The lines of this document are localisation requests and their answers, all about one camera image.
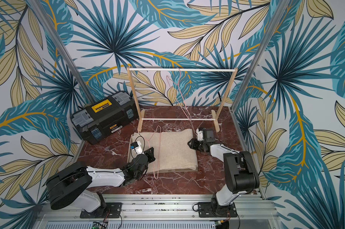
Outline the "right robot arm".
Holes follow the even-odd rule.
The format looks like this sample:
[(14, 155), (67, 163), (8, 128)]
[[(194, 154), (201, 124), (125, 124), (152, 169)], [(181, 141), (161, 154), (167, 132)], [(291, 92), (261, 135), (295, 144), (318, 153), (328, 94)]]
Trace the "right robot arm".
[(259, 176), (249, 152), (225, 146), (215, 138), (214, 130), (210, 128), (198, 128), (196, 134), (197, 137), (192, 138), (188, 146), (224, 163), (225, 185), (213, 197), (217, 207), (229, 206), (241, 194), (248, 194), (259, 188)]

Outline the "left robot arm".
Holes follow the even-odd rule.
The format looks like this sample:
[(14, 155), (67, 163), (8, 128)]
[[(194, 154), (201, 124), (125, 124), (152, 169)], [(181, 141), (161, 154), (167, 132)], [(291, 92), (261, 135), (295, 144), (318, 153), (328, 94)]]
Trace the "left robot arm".
[(76, 162), (47, 179), (51, 209), (74, 206), (88, 213), (103, 210), (106, 203), (101, 194), (88, 191), (89, 188), (133, 184), (147, 173), (148, 165), (154, 161), (154, 148), (149, 148), (121, 169), (98, 169)]

